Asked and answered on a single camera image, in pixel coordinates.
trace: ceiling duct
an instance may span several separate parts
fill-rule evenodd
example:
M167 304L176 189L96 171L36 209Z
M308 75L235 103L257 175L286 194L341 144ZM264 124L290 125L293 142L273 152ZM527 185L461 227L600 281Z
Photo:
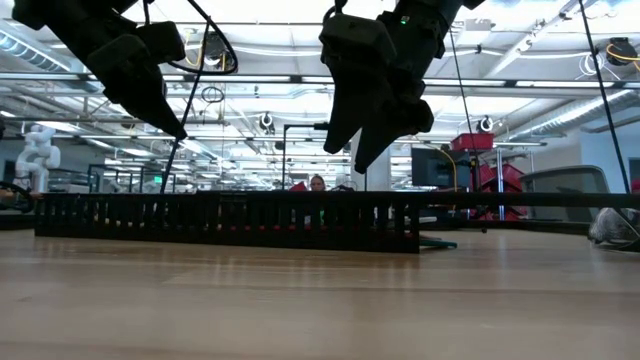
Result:
M22 59L44 71L69 72L71 70L71 67L68 64L44 54L42 51L37 50L35 46L32 46L26 41L9 34L7 30L4 29L4 26L0 27L0 50ZM62 83L71 89L84 90L90 93L99 91L96 86L89 83L74 81L63 81Z
M635 90L619 91L608 95L607 99L612 114L627 108L640 107L640 96ZM604 115L604 102L600 97L593 100L574 101L530 121L530 125L516 129L517 131L507 136L506 140L514 142L532 137L556 135L600 119Z

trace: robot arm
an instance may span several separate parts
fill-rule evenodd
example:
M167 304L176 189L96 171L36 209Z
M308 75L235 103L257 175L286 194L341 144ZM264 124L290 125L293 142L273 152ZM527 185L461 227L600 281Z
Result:
M335 82L324 146L336 153L362 129L355 170L364 173L397 138L431 130L434 118L421 100L422 78L444 55L444 36L458 10L484 0L400 0L377 20L342 14L337 0L320 35L322 62Z
M187 134L167 104L158 67L184 59L182 39L173 22L138 27L122 17L136 2L15 0L12 15L34 30L48 26L102 82L112 103L182 140Z
M172 22L138 27L122 17L136 2L15 0L13 18L36 30L48 26L104 84L112 103L182 140L187 134L167 104L158 64L184 59L184 46ZM460 7L483 2L399 0L393 12L370 20L343 14L347 0L336 0L336 15L327 13L320 35L321 60L335 83L325 150L338 152L362 129L355 169L364 173L398 137L430 131L422 77L443 56Z

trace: white robot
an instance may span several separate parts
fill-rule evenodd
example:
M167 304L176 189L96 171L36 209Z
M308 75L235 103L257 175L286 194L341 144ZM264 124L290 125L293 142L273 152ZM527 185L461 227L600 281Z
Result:
M49 169L60 166L60 149L51 145L55 129L33 125L25 135L24 150L16 161L16 177L13 183L36 193L47 191Z

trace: wire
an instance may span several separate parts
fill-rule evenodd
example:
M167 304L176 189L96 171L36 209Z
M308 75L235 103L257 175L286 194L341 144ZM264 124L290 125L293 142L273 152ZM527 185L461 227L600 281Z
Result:
M215 98L212 99L211 98L211 91L220 94L220 96L219 97L215 97ZM202 89L202 93L200 93L200 97L202 97L202 101L206 102L207 104L221 103L226 98L226 96L224 94L224 91L220 90L219 88L217 88L215 86L207 86L206 88Z
M144 25L151 24L151 16L149 15L149 0L142 0L142 9L144 10Z
M178 63L175 63L173 61L170 61L168 64L173 66L176 69L188 72L190 74L197 74L197 75L229 75L229 74L233 74L235 72L238 71L238 56L236 55L236 51L233 49L233 46L231 46L231 43L229 43L229 40L227 39L227 37L224 35L224 33L222 32L222 30L220 30L220 28L218 27L218 24L215 23L215 21L213 21L211 19L211 17L209 15L207 15L207 13L202 9L202 7L200 7L200 5L198 5L198 3L196 2L196 0L187 0L189 2L189 4L191 4L191 6L200 14L200 16L202 16L203 19L205 19L207 21L207 29L209 27L212 27L213 30L216 32L216 34L218 34L218 36L220 36L220 40L222 40L222 42L224 43L224 46L226 47L226 49L229 51L229 55L231 55L231 59L233 59L233 66L229 69L226 70L222 70L222 71L204 71L204 68L202 66L200 66L200 69L192 69L186 66L182 66ZM208 30L205 31L204 33L204 38L207 37L208 34ZM202 41L202 48L204 49L205 46L205 41Z
M206 34L209 31L209 22L207 21L207 26L205 27L204 33ZM205 36L202 39L202 47L205 47L207 44L207 37ZM204 68L204 61L200 62L200 70ZM193 82L193 88L191 89L191 95L189 95L189 100L187 101L187 107L184 110L184 114L182 115L182 128L184 128L187 123L187 118L189 117L189 111L193 105L193 99L196 96L196 90L198 89L198 83L200 83L200 77L202 76L202 72L198 72L196 75L196 79ZM173 166L173 159L176 156L176 150L178 150L178 145L180 141L176 138L173 141L173 147L171 148L171 155L169 155L169 161L167 162L167 168L164 171L162 177L162 186L160 187L160 194L164 194L165 189L167 188L167 181L169 180L169 174L171 173L171 167Z
M453 160L453 158L451 157L451 155L449 155L446 151L432 146L432 145L425 145L426 147L433 149L433 150L437 150L439 151L442 155L446 156L447 159L449 160L449 162L451 162L451 166L453 167L453 192L458 192L458 166L456 165L455 160Z
M607 54L613 56L616 59L633 61L633 66L635 66L636 69L638 71L640 71L640 65L638 65L638 61L640 61L640 57L632 58L632 57L626 57L626 56L618 55L618 54L614 53L613 51L611 51L611 48L613 48L613 47L615 47L615 45L613 45L613 44L609 44L609 46L607 46Z
M620 151L620 144L618 143L618 135L616 135L616 129L613 125L613 117L611 115L611 108L609 107L609 101L607 100L607 92L604 89L604 81L602 80L602 73L600 72L600 68L598 67L598 56L596 53L596 47L593 45L593 37L591 36L591 30L589 29L589 20L587 19L587 15L585 14L584 1L578 0L580 2L580 10L582 11L582 20L584 22L584 29L587 33L587 40L589 40L589 49L591 49L591 56L593 57L593 62L596 65L596 74L598 75L598 83L600 84L600 94L602 95L602 101L604 102L604 111L607 114L607 122L609 123L609 130L611 131L611 139L613 140L613 146L616 149L616 156L618 158L618 163L620 165L620 172L622 172L622 179L624 180L624 187L627 194L631 194L631 188L629 186L629 178L627 177L627 169L624 165L624 160L622 158L622 152Z
M631 58L627 56L618 55L611 51L612 47L615 47L615 46L613 44L609 44L609 46L607 46L607 54L613 56L614 58L620 59L620 60L627 60L627 61L640 61L639 57Z
M451 49L453 50L453 59L455 60L455 63L456 63L456 72L458 73L458 82L460 83L460 95L462 96L462 103L464 104L464 113L467 117L467 126L469 128L469 135L471 136L471 146L473 147L473 155L476 158L475 159L476 169L478 169L478 167L480 166L480 156L478 155L478 148L476 147L476 140L473 136L473 129L471 127L471 117L469 116L469 107L467 106L467 97L464 95L464 85L462 84L462 75L460 74L460 63L458 62L458 54L456 53L456 42L453 38L453 32L450 31L449 35L451 35ZM476 178L476 181L474 181L475 184L473 184L474 192L479 190L476 185L480 180L478 179L478 176L476 176L475 178Z

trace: black pole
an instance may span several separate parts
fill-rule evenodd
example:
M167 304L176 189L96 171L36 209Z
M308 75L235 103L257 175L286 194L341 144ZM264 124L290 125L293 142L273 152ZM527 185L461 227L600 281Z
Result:
M142 194L142 183L144 182L144 168L140 168L140 194Z
M93 165L89 165L89 170L87 170L87 182L89 183L89 194L93 191L93 182L91 181L91 170L93 169Z
M285 124L282 136L282 190L284 190L285 165L287 164L287 130L289 130L289 125Z
M618 166L622 173L622 181L624 182L624 188L627 194L631 194L631 187L629 186L629 175L627 168L624 165L624 159L622 152L620 151L620 144L618 143L618 135L616 134L616 127L613 124L613 116L611 115L611 108L609 107L609 100L607 100L607 92L604 88L604 82L602 80L602 72L598 66L598 52L595 45L593 45L593 38L591 36L591 29L589 29L589 20L585 13L585 7L583 0L580 2L580 10L582 11L582 21L584 23L584 30L587 33L587 40L589 41L589 49L591 50L591 57L593 58L593 65L595 65L596 75L598 76L598 85L600 85L600 95L602 96L602 102L604 103L604 112L607 115L607 122L609 123L609 132L611 132L611 139L613 140L613 147L616 151L616 157L618 158Z

